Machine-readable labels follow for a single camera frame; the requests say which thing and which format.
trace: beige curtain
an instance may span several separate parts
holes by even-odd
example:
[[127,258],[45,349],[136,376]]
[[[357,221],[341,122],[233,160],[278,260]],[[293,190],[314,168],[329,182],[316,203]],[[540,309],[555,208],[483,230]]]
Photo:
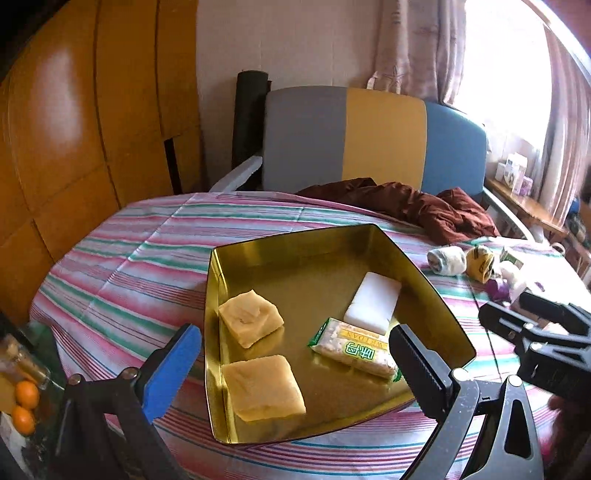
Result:
[[556,36],[546,32],[552,67],[552,108],[534,198],[560,224],[580,189],[591,155],[591,87]]
[[451,105],[460,86],[466,0],[384,0],[368,89]]

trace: window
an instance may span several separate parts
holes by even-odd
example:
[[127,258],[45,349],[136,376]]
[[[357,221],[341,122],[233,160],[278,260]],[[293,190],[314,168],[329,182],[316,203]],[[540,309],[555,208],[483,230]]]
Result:
[[467,0],[464,75],[454,106],[487,130],[544,146],[552,81],[544,25],[522,0]]

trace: blue gripper pad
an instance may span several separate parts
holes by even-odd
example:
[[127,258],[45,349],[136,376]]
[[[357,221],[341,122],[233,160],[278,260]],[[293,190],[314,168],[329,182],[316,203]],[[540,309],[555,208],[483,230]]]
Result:
[[190,325],[160,362],[144,387],[142,409],[148,422],[164,416],[201,350],[201,331]]

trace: white rectangular block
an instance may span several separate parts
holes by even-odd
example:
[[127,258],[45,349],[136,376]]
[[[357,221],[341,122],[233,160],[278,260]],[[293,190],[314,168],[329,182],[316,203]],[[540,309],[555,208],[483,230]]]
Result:
[[385,335],[401,289],[402,284],[399,281],[367,272],[343,321],[378,335]]

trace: sofa armrest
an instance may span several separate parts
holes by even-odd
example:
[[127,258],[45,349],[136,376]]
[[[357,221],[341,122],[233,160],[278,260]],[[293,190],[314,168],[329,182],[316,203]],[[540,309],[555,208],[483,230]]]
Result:
[[511,226],[511,229],[521,234],[523,238],[530,242],[535,242],[534,236],[530,230],[523,224],[521,220],[517,218],[517,215],[509,210],[509,207],[500,201],[489,189],[483,188],[482,190],[483,200],[493,207],[503,220],[507,221]]
[[262,157],[260,155],[253,155],[234,168],[221,180],[217,181],[209,191],[220,193],[235,192],[261,167]]

